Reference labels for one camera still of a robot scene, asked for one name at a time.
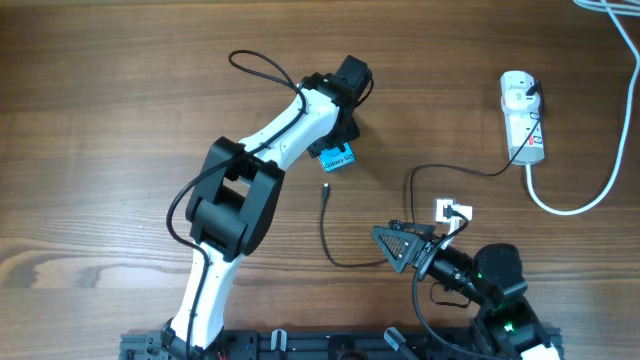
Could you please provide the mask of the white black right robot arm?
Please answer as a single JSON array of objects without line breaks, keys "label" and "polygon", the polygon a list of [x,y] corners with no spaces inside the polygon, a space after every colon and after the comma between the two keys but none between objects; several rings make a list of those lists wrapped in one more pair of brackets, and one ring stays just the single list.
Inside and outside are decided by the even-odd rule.
[{"label": "white black right robot arm", "polygon": [[[564,350],[555,329],[546,329],[525,298],[528,284],[518,249],[490,244],[473,257],[445,243],[430,225],[392,221],[372,230],[374,241],[393,269],[412,267],[412,303],[426,330],[420,355],[394,328],[384,338],[409,359],[562,359]],[[432,328],[419,305],[418,284],[431,277],[447,290],[464,296],[479,310],[467,328]]]}]

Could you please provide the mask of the blue screen smartphone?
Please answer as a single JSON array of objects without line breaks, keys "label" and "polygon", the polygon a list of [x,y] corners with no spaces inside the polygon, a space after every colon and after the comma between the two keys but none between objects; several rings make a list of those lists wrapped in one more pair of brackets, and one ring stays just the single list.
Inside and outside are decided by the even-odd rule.
[{"label": "blue screen smartphone", "polygon": [[323,150],[318,159],[323,170],[327,173],[334,172],[356,161],[349,143],[344,143],[341,147]]}]

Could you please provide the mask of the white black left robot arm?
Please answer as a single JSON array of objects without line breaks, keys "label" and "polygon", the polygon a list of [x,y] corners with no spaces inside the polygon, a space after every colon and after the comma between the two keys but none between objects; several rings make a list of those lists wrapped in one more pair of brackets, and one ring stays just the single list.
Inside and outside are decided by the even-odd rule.
[{"label": "white black left robot arm", "polygon": [[353,112],[374,87],[372,70],[354,56],[334,73],[274,80],[293,90],[291,104],[251,136],[217,139],[167,210],[169,234],[193,252],[180,308],[161,331],[176,359],[213,354],[237,269],[269,231],[286,170],[303,153],[316,158],[357,139]]}]

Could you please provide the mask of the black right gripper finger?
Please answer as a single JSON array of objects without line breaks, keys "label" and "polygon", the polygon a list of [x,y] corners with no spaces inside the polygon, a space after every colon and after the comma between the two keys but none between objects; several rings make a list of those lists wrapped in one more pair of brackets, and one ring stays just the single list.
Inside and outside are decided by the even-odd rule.
[{"label": "black right gripper finger", "polygon": [[389,227],[393,230],[416,233],[419,236],[432,234],[435,230],[434,225],[419,224],[415,222],[403,222],[401,220],[391,220],[389,222]]},{"label": "black right gripper finger", "polygon": [[425,241],[416,233],[375,226],[372,237],[393,267],[401,274],[408,265],[413,266]]}]

